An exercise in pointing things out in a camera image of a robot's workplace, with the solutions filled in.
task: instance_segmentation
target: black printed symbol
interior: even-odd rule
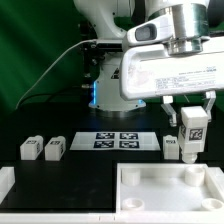
[[[182,125],[182,126],[180,127],[180,132],[181,132],[181,134],[183,135],[183,137],[185,138],[185,136],[186,136],[186,127],[185,127],[184,125]]]
[[[95,149],[107,149],[113,147],[114,147],[114,141],[95,141],[94,143]]]
[[[63,153],[64,147],[63,144],[61,144],[61,154]]]
[[[190,141],[202,140],[202,136],[203,136],[203,129],[191,129],[189,140]]]
[[[37,153],[40,152],[40,143],[37,144]]]
[[[111,79],[119,79],[119,68],[117,68],[112,75]]]
[[[124,149],[139,149],[139,142],[137,141],[120,141],[120,148]]]
[[[35,141],[35,140],[29,140],[29,141],[27,141],[26,142],[26,144],[35,144],[37,141]]]
[[[60,144],[60,141],[51,141],[50,144],[51,144],[51,145],[59,145],[59,144]]]
[[[166,140],[166,143],[167,144],[176,144],[176,141],[175,140]]]
[[[138,139],[137,133],[120,133],[120,139]]]
[[[96,139],[114,139],[115,133],[97,133]]]

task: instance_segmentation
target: white platform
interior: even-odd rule
[[[191,187],[184,183],[186,168],[194,166],[205,169],[204,186]],[[140,169],[138,185],[127,187],[121,183],[124,168]],[[145,210],[121,210],[121,201],[126,197],[142,198]],[[219,168],[208,168],[203,164],[118,164],[116,213],[0,213],[0,224],[223,224],[224,212],[200,210],[200,201],[207,197],[224,201],[224,174]]]
[[[77,132],[70,150],[160,150],[154,132]]]

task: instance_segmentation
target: black table surface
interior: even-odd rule
[[[197,163],[224,168],[224,112],[213,108],[205,152]],[[126,119],[103,118],[86,106],[73,103],[32,103],[12,113],[0,127],[0,166],[15,167],[16,183],[0,212],[115,212],[117,163],[182,163],[163,159],[161,151],[70,151],[76,132],[118,131],[157,134],[162,148],[164,135],[176,135],[159,104]],[[66,138],[61,161],[21,161],[20,145],[30,136],[41,135],[46,144],[52,137]]]

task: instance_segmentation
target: white cube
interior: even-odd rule
[[[36,160],[43,150],[43,141],[43,137],[39,135],[35,137],[29,137],[20,146],[21,160]]]
[[[178,142],[182,153],[204,151],[208,115],[202,107],[181,108],[183,125],[179,128]]]
[[[66,140],[64,137],[52,138],[45,146],[45,160],[60,161],[65,150]]]
[[[177,137],[167,135],[163,137],[164,159],[179,159],[179,144]]]

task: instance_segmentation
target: blue light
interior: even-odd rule
[[[93,104],[96,104],[96,82],[93,84]]]

